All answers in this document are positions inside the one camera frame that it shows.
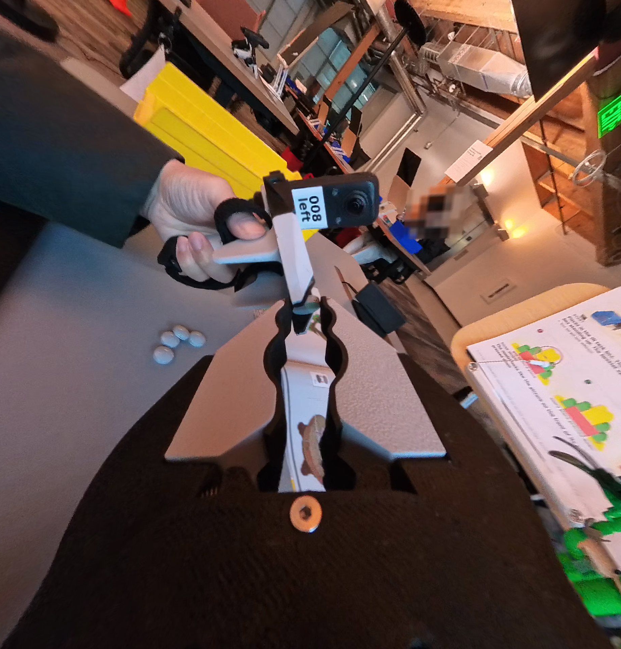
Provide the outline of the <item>person's left hand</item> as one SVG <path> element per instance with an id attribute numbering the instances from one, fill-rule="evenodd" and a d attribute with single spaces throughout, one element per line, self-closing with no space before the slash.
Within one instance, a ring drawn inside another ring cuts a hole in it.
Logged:
<path id="1" fill-rule="evenodd" d="M 234 197 L 223 178 L 169 160 L 139 214 L 163 241 L 176 237 L 176 259 L 185 276 L 197 282 L 214 279 L 226 284 L 232 280 L 234 268 L 214 261 L 208 235 L 216 232 L 216 208 Z"/>

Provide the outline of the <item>white illustrated instruction sheet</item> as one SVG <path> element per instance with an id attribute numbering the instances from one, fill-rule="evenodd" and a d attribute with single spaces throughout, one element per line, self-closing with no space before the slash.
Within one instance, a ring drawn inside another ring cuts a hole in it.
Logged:
<path id="1" fill-rule="evenodd" d="M 621 571 L 621 286 L 559 287 L 452 345 L 562 526 L 602 529 Z"/>

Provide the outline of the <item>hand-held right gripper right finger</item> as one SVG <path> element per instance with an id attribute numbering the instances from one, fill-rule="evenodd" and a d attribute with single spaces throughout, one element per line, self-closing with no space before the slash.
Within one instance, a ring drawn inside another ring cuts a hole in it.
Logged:
<path id="1" fill-rule="evenodd" d="M 334 375 L 320 441 L 324 488 L 353 489 L 368 468 L 446 458 L 400 354 L 333 298 L 320 305 L 325 363 Z"/>

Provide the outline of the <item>green exit sign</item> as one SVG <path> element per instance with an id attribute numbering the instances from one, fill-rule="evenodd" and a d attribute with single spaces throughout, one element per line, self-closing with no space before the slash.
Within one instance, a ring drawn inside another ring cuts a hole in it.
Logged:
<path id="1" fill-rule="evenodd" d="M 597 137 L 603 138 L 621 125 L 621 94 L 605 102 L 597 111 Z"/>

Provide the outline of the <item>large black panel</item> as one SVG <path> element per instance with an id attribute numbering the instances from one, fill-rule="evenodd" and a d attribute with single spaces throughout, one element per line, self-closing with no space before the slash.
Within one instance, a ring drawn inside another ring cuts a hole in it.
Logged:
<path id="1" fill-rule="evenodd" d="M 600 43 L 621 39 L 621 1 L 512 1 L 538 101 Z"/>

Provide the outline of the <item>person's left forearm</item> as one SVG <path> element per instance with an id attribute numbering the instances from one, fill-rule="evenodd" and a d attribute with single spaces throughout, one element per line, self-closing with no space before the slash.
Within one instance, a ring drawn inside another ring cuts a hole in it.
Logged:
<path id="1" fill-rule="evenodd" d="M 59 64 L 0 30 L 0 203 L 121 247 L 184 158 Z"/>

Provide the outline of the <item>black power adapter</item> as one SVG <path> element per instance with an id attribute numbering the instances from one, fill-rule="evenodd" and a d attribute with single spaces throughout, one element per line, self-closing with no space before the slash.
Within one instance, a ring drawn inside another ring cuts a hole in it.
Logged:
<path id="1" fill-rule="evenodd" d="M 407 320 L 375 282 L 367 283 L 351 302 L 356 317 L 379 337 L 403 327 Z"/>

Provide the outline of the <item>beige office table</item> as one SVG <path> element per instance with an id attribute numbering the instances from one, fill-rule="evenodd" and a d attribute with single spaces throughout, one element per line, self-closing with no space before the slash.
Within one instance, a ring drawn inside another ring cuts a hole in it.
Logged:
<path id="1" fill-rule="evenodd" d="M 179 23 L 189 35 L 193 48 L 204 65 L 219 79 L 216 102 L 228 109 L 234 98 L 241 100 L 265 118 L 274 134 L 285 130 L 298 135 L 296 122 L 283 102 L 271 93 L 260 78 L 237 57 L 231 48 L 231 38 L 196 1 L 160 1 L 170 14 L 178 14 Z"/>

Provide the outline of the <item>black pole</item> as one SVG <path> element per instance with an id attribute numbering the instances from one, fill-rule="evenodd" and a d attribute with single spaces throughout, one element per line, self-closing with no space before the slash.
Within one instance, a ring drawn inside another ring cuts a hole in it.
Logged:
<path id="1" fill-rule="evenodd" d="M 401 26 L 400 31 L 395 31 L 395 28 L 392 26 L 391 16 L 385 9 L 384 5 L 384 3 L 380 4 L 377 12 L 373 13 L 373 17 L 376 22 L 375 26 L 381 28 L 382 32 L 387 37 L 387 48 L 368 73 L 367 77 L 363 79 L 362 84 L 353 92 L 353 96 L 344 104 L 341 111 L 335 115 L 334 120 L 329 121 L 329 125 L 323 133 L 322 139 L 315 146 L 313 152 L 317 152 L 320 147 L 324 147 L 328 143 L 332 134 L 334 134 L 339 124 L 346 118 L 349 110 L 354 107 L 356 101 L 359 99 L 366 87 L 374 81 L 380 69 L 386 65 L 391 66 L 396 80 L 408 98 L 415 116 L 421 118 L 426 111 L 425 103 L 416 92 L 409 74 L 406 72 L 399 56 L 396 55 L 396 50 L 403 44 L 404 40 L 408 40 L 417 50 L 419 50 L 427 43 L 427 29 L 411 2 L 395 1 L 393 7 L 396 16 L 396 23 Z"/>

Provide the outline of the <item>silver air duct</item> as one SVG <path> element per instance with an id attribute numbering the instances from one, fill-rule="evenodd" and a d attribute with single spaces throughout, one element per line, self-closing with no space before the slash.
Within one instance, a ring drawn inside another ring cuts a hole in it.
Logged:
<path id="1" fill-rule="evenodd" d="M 532 96 L 525 64 L 499 51 L 455 41 L 428 42 L 421 47 L 420 55 L 436 65 L 444 77 L 478 90 L 521 99 Z"/>

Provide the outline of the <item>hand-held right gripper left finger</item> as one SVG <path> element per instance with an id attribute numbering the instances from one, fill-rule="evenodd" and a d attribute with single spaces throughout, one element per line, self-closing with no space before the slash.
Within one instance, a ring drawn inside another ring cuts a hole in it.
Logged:
<path id="1" fill-rule="evenodd" d="M 260 491 L 280 490 L 287 439 L 281 373 L 290 333 L 290 301 L 277 301 L 213 355 L 166 461 L 242 468 Z"/>

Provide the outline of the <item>round wooden table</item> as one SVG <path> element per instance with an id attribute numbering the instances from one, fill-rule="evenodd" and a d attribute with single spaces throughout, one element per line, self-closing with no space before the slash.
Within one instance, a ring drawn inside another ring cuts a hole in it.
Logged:
<path id="1" fill-rule="evenodd" d="M 488 315 L 459 329 L 450 342 L 450 352 L 471 389 L 476 388 L 468 365 L 468 347 L 494 337 L 508 334 L 537 321 L 572 308 L 608 292 L 610 289 L 587 282 L 557 286 L 539 295 Z"/>

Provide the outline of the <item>grey desk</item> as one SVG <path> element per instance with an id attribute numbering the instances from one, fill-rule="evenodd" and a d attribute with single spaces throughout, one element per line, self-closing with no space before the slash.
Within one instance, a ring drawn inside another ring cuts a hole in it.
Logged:
<path id="1" fill-rule="evenodd" d="M 88 483 L 176 380 L 131 356 L 157 328 L 149 307 L 185 290 L 123 245 L 0 203 L 0 646 Z"/>

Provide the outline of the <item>yellow plastic bin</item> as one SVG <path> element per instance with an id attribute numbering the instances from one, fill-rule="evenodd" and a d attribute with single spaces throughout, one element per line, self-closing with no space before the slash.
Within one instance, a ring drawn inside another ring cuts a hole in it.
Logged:
<path id="1" fill-rule="evenodd" d="M 148 84 L 134 120 L 188 167 L 220 178 L 231 199 L 254 202 L 264 177 L 274 171 L 286 181 L 301 180 L 281 155 L 171 63 Z"/>

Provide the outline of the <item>white wall notice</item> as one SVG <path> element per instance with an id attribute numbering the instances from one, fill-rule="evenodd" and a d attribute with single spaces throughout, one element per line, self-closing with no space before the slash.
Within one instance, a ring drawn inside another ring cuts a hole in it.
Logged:
<path id="1" fill-rule="evenodd" d="M 452 180 L 453 183 L 459 183 L 492 150 L 492 147 L 477 140 L 448 167 L 445 176 Z"/>

